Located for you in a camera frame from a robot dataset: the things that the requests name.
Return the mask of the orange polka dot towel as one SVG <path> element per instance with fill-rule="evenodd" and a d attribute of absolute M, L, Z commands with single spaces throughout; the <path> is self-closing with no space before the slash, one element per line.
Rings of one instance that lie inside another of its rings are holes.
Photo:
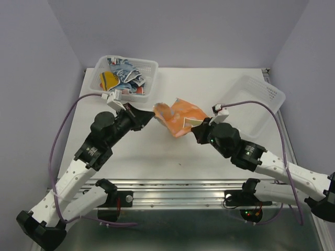
<path fill-rule="evenodd" d="M 162 102 L 155 104 L 153 112 L 175 138 L 188 134 L 192 127 L 200 125 L 208 117 L 198 106 L 179 98 L 172 106 Z"/>

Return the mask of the blue patterned towel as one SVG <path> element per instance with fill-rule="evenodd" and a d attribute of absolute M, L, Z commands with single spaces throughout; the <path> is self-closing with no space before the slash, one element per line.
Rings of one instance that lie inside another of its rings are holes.
<path fill-rule="evenodd" d="M 144 87 L 146 79 L 142 76 L 139 69 L 136 68 L 128 59 L 117 57 L 107 58 L 110 71 L 116 74 L 120 83 L 113 89 L 126 89 L 135 87 Z"/>

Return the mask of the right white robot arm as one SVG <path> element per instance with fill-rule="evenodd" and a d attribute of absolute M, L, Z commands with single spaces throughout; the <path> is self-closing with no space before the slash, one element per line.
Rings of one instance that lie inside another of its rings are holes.
<path fill-rule="evenodd" d="M 243 140 L 228 123 L 210 123 L 206 118 L 191 131 L 198 144 L 210 144 L 232 165 L 282 182 L 267 185 L 248 179 L 240 193 L 243 202 L 305 204 L 316 217 L 334 222 L 334 174 L 321 174 L 290 163 L 285 156 L 278 157 L 263 146 Z"/>

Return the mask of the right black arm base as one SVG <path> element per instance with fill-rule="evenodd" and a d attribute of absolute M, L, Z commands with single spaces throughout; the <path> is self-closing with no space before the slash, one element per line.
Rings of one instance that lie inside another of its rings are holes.
<path fill-rule="evenodd" d="M 271 201 L 261 201 L 254 194 L 242 190 L 225 190 L 222 203 L 226 209 L 240 209 L 241 217 L 252 223 L 260 223 L 263 217 L 263 207 L 271 206 Z"/>

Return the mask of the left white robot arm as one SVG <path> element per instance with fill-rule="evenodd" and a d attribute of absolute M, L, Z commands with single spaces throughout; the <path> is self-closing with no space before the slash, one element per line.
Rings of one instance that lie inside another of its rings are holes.
<path fill-rule="evenodd" d="M 115 114 L 98 113 L 90 134 L 63 176 L 37 205 L 17 216 L 23 232 L 42 249 L 55 250 L 65 239 L 71 223 L 84 218 L 99 205 L 113 205 L 117 187 L 107 179 L 98 180 L 86 194 L 76 200 L 73 198 L 112 156 L 113 146 L 129 131 L 143 129 L 153 117 L 154 112 L 139 110 L 129 103 Z"/>

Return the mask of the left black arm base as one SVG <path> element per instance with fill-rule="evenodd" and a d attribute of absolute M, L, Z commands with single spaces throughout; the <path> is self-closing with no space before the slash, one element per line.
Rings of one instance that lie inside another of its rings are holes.
<path fill-rule="evenodd" d="M 117 222 L 122 208 L 131 208 L 133 204 L 133 191 L 121 190 L 115 195 L 108 195 L 106 201 L 98 206 L 97 217 L 103 221 Z"/>

